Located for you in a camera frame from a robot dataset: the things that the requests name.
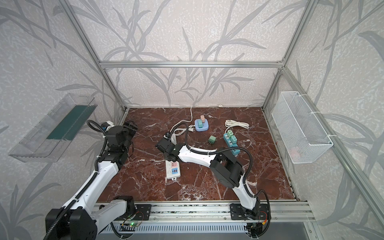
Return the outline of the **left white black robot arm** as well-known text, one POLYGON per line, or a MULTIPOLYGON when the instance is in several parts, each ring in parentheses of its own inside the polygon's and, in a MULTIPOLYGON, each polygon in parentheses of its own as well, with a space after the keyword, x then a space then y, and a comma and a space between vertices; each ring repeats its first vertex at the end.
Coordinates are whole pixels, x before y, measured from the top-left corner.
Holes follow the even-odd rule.
POLYGON ((119 196, 94 212, 94 206, 111 179, 121 170, 133 150, 138 127, 132 120, 121 126, 108 121, 101 125, 88 120, 87 125, 102 133, 104 145, 94 162, 94 171, 61 208, 47 214, 46 240, 94 240, 115 219, 135 216, 137 208, 131 196, 119 196))

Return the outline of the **teal cube charger front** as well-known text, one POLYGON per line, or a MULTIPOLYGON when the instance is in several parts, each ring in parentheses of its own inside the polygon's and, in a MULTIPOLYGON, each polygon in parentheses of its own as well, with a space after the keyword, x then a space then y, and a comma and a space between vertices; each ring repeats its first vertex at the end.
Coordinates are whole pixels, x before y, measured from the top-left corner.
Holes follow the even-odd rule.
POLYGON ((237 143, 237 138, 235 137, 235 136, 231 136, 231 142, 233 143, 233 144, 236 144, 237 143))

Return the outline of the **white multicolour power strip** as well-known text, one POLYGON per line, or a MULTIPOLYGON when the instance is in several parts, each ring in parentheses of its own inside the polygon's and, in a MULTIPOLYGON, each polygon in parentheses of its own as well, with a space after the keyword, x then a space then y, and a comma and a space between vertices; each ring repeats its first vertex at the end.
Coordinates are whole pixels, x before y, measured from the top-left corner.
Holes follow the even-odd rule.
MULTIPOLYGON (((165 134, 164 138, 171 141, 172 144, 177 144, 176 135, 172 134, 171 136, 165 134)), ((177 180, 181 176, 180 164, 176 157, 170 157, 169 154, 165 153, 164 158, 166 160, 166 178, 167 180, 177 180)))

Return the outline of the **teal blue power strip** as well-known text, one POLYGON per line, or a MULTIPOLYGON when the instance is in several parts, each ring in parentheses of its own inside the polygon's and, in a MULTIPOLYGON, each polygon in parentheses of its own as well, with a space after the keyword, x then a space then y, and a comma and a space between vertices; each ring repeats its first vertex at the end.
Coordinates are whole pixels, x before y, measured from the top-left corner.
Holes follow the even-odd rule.
MULTIPOLYGON (((225 140, 225 142, 226 142, 226 144, 227 144, 227 146, 228 146, 229 148, 238 147, 237 143, 236 143, 236 144, 233 144, 233 143, 231 142, 231 138, 229 138, 229 137, 227 136, 227 133, 225 133, 225 134, 223 135, 223 138, 224 138, 224 140, 225 140)), ((235 150, 231 150, 231 152, 232 152, 232 154, 233 154, 235 157, 237 157, 237 156, 239 155, 239 153, 240 153, 240 150, 235 149, 235 150)))

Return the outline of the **light green cube charger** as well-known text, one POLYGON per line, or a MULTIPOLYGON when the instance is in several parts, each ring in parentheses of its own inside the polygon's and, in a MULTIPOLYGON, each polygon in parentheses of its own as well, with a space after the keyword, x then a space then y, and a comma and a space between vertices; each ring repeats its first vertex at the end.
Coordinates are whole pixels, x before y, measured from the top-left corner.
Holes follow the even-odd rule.
POLYGON ((216 140, 217 140, 216 137, 210 136, 209 139, 208 139, 208 142, 213 145, 216 142, 216 140))

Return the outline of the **light blue square socket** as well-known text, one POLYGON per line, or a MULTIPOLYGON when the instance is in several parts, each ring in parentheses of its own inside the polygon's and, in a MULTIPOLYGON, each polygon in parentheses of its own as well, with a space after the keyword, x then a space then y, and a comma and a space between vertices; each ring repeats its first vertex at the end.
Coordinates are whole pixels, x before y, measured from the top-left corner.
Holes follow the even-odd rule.
POLYGON ((204 132, 209 129, 209 123, 208 120, 205 120, 204 122, 201 119, 195 120, 195 129, 197 132, 204 132))

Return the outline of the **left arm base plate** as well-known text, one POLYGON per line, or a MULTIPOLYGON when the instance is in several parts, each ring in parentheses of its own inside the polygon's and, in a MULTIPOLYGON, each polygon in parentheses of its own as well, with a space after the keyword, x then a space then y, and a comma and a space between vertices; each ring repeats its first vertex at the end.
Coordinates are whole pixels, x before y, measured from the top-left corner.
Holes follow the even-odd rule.
POLYGON ((132 221, 148 221, 151 214, 151 204, 136 204, 136 213, 132 221))

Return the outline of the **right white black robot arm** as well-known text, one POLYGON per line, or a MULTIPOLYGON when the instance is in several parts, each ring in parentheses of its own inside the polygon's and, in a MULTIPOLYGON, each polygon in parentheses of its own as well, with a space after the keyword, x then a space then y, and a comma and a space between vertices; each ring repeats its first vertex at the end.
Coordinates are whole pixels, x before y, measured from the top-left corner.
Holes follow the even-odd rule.
POLYGON ((267 193, 264 190, 260 190, 257 194, 253 194, 246 182, 246 178, 253 165, 253 157, 250 152, 241 147, 221 148, 219 150, 191 147, 188 144, 188 131, 185 132, 185 141, 183 143, 174 144, 171 138, 176 128, 180 125, 188 126, 185 121, 176 124, 156 144, 156 148, 164 154, 164 159, 172 162, 194 163, 210 168, 216 179, 225 187, 232 189, 240 200, 238 215, 245 219, 256 220, 261 213, 264 213, 266 220, 269 220, 271 208, 267 193), (244 171, 243 165, 231 153, 232 150, 243 151, 249 156, 249 167, 246 171, 244 171), (261 193, 265 195, 268 201, 265 204, 267 207, 265 211, 263 211, 259 199, 261 193))

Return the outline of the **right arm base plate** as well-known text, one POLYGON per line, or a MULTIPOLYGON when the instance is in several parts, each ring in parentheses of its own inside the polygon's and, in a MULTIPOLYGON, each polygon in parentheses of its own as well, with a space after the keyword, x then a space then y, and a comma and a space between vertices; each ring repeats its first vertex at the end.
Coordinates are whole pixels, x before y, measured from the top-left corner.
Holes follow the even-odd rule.
POLYGON ((246 209, 241 204, 230 204, 231 220, 256 220, 268 221, 270 219, 270 205, 256 202, 252 210, 246 209))

